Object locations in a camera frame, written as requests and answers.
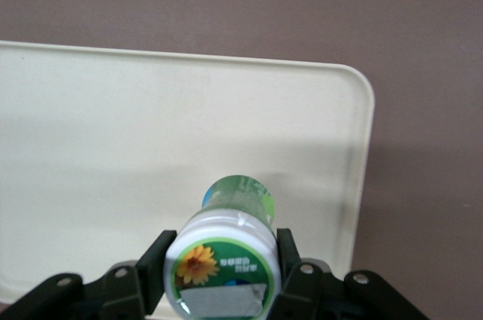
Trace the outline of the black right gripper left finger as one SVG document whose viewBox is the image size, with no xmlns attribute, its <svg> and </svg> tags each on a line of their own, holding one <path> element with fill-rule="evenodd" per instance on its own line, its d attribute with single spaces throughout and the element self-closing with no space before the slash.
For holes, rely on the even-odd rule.
<svg viewBox="0 0 483 320">
<path fill-rule="evenodd" d="M 47 278 L 1 312 L 2 319 L 145 319 L 164 292 L 165 255 L 177 232 L 165 230 L 137 261 L 117 263 L 97 280 L 76 273 Z"/>
</svg>

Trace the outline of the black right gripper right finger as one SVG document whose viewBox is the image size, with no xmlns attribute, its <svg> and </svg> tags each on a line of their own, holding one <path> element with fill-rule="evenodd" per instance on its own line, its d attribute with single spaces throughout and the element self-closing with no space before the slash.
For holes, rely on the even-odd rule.
<svg viewBox="0 0 483 320">
<path fill-rule="evenodd" d="M 329 265 L 302 258 L 289 229 L 277 230 L 282 289 L 271 319 L 427 319 L 381 275 L 355 270 L 342 280 Z"/>
</svg>

